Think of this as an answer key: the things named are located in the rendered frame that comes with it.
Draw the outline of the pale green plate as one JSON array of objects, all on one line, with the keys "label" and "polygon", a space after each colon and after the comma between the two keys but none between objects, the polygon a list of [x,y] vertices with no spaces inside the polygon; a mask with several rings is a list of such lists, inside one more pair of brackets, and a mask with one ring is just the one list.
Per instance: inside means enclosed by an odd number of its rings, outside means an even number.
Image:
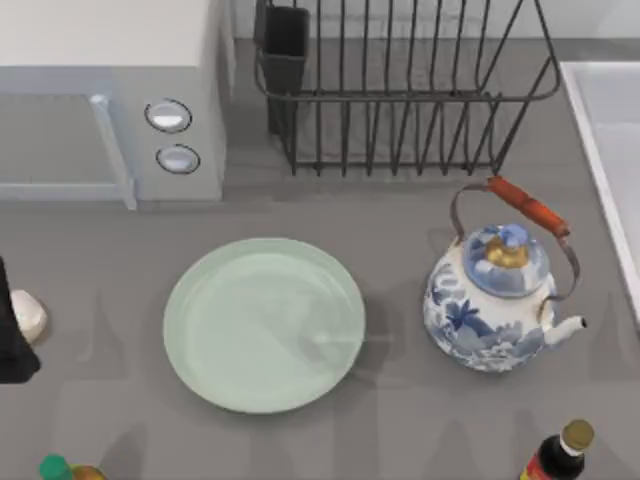
[{"label": "pale green plate", "polygon": [[363,295],[316,246],[250,238],[207,253],[173,287],[163,315],[168,361],[220,408],[276,414],[330,393],[365,341]]}]

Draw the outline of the black cutlery holder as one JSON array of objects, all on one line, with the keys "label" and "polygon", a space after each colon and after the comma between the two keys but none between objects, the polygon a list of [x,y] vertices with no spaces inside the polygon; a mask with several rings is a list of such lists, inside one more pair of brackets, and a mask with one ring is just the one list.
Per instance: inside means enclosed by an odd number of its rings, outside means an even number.
[{"label": "black cutlery holder", "polygon": [[304,7],[277,6],[255,0],[254,43],[267,93],[270,134],[287,134],[289,101],[302,90],[310,38],[310,12]]}]

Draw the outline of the blue and white kettle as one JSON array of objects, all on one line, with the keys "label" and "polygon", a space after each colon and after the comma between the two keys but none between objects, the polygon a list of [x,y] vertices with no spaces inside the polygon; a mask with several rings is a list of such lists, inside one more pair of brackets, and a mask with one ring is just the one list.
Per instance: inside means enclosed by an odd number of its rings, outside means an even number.
[{"label": "blue and white kettle", "polygon": [[435,344],[466,368],[506,373],[587,326],[581,315],[557,317],[558,292],[547,252],[518,223],[467,233],[459,200],[450,217],[455,237],[425,283],[423,323]]}]

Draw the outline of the white sink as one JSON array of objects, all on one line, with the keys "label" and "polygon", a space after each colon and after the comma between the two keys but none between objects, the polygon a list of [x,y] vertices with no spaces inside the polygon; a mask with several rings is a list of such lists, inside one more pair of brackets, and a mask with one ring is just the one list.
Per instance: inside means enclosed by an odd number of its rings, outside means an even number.
[{"label": "white sink", "polygon": [[640,330],[640,61],[560,67]]}]

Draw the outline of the dark sauce bottle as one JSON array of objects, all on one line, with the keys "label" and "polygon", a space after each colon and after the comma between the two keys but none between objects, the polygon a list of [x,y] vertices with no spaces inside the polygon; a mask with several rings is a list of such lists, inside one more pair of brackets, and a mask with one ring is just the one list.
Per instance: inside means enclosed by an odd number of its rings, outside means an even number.
[{"label": "dark sauce bottle", "polygon": [[594,440],[593,426],[571,420],[547,437],[521,471],[518,480],[577,480],[585,468],[585,452]]}]

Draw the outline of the microwave door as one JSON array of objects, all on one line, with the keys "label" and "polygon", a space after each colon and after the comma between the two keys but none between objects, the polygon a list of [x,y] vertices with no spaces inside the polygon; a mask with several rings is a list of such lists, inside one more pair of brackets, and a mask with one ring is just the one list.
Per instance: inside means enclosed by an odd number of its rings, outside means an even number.
[{"label": "microwave door", "polygon": [[110,99],[0,93],[0,201],[120,201],[135,210]]}]

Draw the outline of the microwave knob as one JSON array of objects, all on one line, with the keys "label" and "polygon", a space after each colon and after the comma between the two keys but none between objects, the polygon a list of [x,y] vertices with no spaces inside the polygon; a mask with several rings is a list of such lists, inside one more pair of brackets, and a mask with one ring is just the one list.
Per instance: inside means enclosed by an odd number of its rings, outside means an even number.
[{"label": "microwave knob", "polygon": [[201,163],[199,154],[183,144],[161,148],[156,152],[155,158],[164,171],[174,175],[190,175],[199,168]]},{"label": "microwave knob", "polygon": [[162,99],[147,104],[144,117],[152,128],[167,134],[186,131],[193,121],[189,108],[175,99]]}]

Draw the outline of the pale microwave oven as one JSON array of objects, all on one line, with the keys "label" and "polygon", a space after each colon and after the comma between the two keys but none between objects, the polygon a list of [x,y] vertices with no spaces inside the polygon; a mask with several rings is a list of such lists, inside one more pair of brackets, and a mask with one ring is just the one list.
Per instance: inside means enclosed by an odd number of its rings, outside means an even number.
[{"label": "pale microwave oven", "polygon": [[[227,158],[221,96],[235,80],[227,0],[0,0],[0,93],[103,94],[132,168],[137,207],[217,201]],[[183,132],[152,128],[162,99],[193,115]],[[174,175],[156,152],[194,149],[199,168]]]}]

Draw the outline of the green capped bottle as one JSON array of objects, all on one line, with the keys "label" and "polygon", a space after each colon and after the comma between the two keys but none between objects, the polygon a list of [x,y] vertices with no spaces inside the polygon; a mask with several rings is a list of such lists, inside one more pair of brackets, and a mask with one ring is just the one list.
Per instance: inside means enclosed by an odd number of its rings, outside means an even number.
[{"label": "green capped bottle", "polygon": [[41,480],[108,480],[95,466],[70,464],[62,455],[48,454],[38,469]]}]

